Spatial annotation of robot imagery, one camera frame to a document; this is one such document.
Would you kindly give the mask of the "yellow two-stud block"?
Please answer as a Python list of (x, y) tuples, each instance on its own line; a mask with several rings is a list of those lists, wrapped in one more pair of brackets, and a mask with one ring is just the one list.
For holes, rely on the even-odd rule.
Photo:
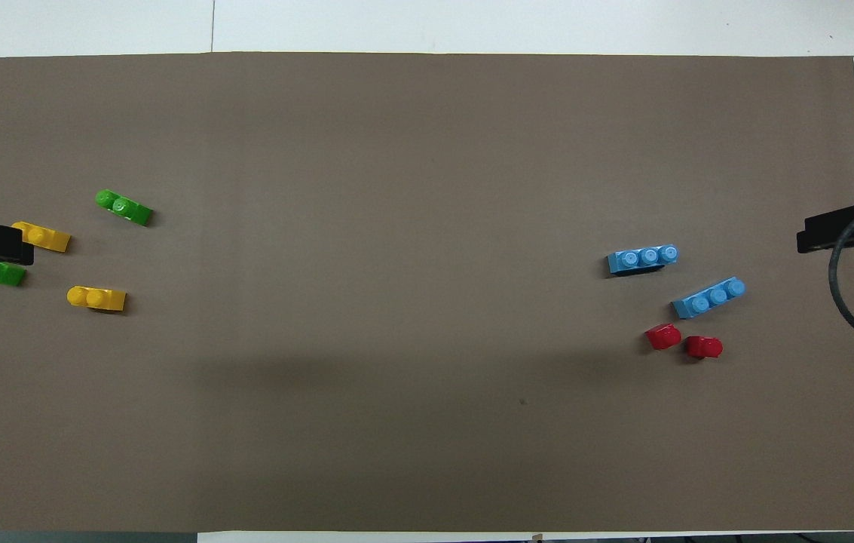
[(66, 232), (26, 221), (16, 221), (11, 224), (11, 227), (20, 231), (23, 243), (53, 252), (65, 253), (72, 238), (71, 234)]
[(127, 293), (116, 289), (104, 289), (75, 285), (68, 289), (70, 305), (96, 311), (121, 312), (126, 305)]

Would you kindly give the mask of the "brown paper mat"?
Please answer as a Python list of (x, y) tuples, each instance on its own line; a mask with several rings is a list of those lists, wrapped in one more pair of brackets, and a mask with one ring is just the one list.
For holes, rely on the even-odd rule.
[(853, 204), (850, 58), (0, 58), (0, 529), (854, 529)]

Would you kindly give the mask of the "red one-stud block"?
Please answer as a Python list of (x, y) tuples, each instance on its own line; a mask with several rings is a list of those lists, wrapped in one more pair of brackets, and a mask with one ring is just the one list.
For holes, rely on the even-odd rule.
[(657, 324), (657, 326), (646, 330), (644, 336), (646, 336), (651, 348), (658, 351), (672, 348), (683, 341), (683, 334), (671, 323)]
[(697, 360), (717, 358), (725, 350), (723, 342), (713, 336), (689, 336), (685, 340), (685, 353)]

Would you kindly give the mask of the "blue three-stud block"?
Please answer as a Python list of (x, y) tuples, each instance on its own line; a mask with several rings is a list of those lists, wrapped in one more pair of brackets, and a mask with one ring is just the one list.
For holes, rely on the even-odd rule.
[(675, 264), (681, 251), (674, 244), (648, 245), (636, 250), (618, 250), (607, 255), (612, 276), (642, 275)]
[(692, 319), (709, 312), (714, 307), (726, 305), (730, 300), (740, 298), (745, 292), (745, 283), (736, 276), (730, 276), (698, 292), (672, 300), (672, 308), (679, 318)]

